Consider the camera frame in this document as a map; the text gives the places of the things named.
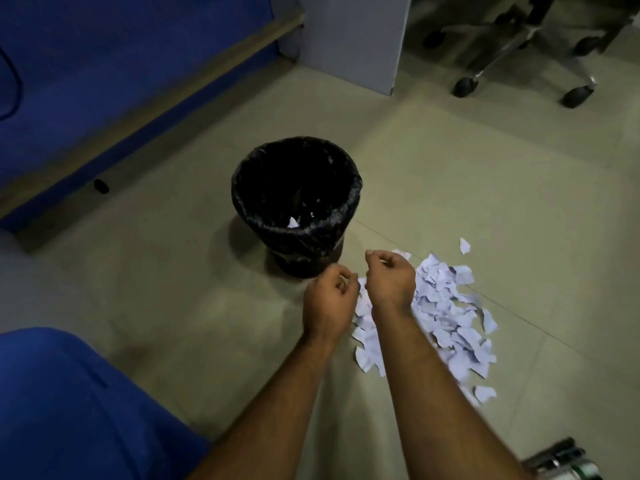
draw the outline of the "black cable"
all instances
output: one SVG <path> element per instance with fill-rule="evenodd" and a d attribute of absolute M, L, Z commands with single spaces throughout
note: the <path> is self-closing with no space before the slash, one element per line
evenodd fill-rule
<path fill-rule="evenodd" d="M 13 106 L 8 112 L 0 115 L 0 121 L 4 121 L 11 118 L 20 109 L 20 106 L 22 105 L 22 98 L 24 97 L 24 84 L 22 83 L 22 78 L 18 73 L 18 69 L 15 68 L 13 61 L 9 58 L 2 47 L 0 47 L 0 57 L 4 59 L 4 62 L 6 62 L 9 70 L 13 74 L 13 78 L 15 79 L 15 99 L 13 101 Z"/>

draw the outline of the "trash can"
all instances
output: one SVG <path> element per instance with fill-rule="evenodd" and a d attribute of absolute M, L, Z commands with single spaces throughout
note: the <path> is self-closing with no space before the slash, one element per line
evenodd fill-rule
<path fill-rule="evenodd" d="M 347 152 L 308 136 L 258 146 L 231 179 L 238 215 L 297 278 L 317 276 L 338 261 L 361 189 Z"/>

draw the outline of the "forearm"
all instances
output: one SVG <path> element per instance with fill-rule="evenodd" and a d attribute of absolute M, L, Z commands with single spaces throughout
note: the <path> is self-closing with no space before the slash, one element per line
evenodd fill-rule
<path fill-rule="evenodd" d="M 332 353 L 331 346 L 300 339 L 189 479 L 293 478 Z"/>
<path fill-rule="evenodd" d="M 462 395 L 411 312 L 374 317 L 411 478 L 529 480 Z"/>

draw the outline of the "hand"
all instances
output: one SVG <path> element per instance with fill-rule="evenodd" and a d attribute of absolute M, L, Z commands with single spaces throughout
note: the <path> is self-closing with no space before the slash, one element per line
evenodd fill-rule
<path fill-rule="evenodd" d="M 335 347 L 349 328 L 359 290 L 357 273 L 339 264 L 332 264 L 310 282 L 302 311 L 306 337 Z"/>
<path fill-rule="evenodd" d="M 365 252 L 369 265 L 367 292 L 373 305 L 373 318 L 380 310 L 409 312 L 415 292 L 415 270 L 400 254 L 391 251 Z"/>

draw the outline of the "pile of torn paper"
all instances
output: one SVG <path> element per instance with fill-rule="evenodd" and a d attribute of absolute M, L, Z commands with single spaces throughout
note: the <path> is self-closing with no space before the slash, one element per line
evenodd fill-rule
<path fill-rule="evenodd" d="M 461 250 L 468 252 L 468 243 L 461 239 Z M 409 259 L 411 254 L 395 250 Z M 356 306 L 357 327 L 353 337 L 364 348 L 356 348 L 356 361 L 367 372 L 377 366 L 380 376 L 384 377 L 385 364 L 378 340 L 378 331 L 371 317 L 372 305 L 365 288 L 367 279 L 360 278 L 360 296 Z M 496 397 L 491 387 L 477 386 L 471 394 L 465 386 L 470 371 L 483 378 L 489 375 L 489 366 L 496 362 L 492 355 L 492 343 L 472 327 L 474 318 L 481 312 L 484 332 L 488 335 L 498 328 L 491 313 L 482 309 L 480 297 L 475 293 L 464 294 L 458 291 L 458 285 L 468 285 L 474 277 L 468 266 L 450 267 L 441 262 L 436 255 L 430 254 L 415 274 L 415 294 L 412 311 L 429 341 L 439 347 L 440 358 L 448 365 L 453 377 L 458 380 L 460 389 L 469 401 L 477 406 L 491 397 Z"/>

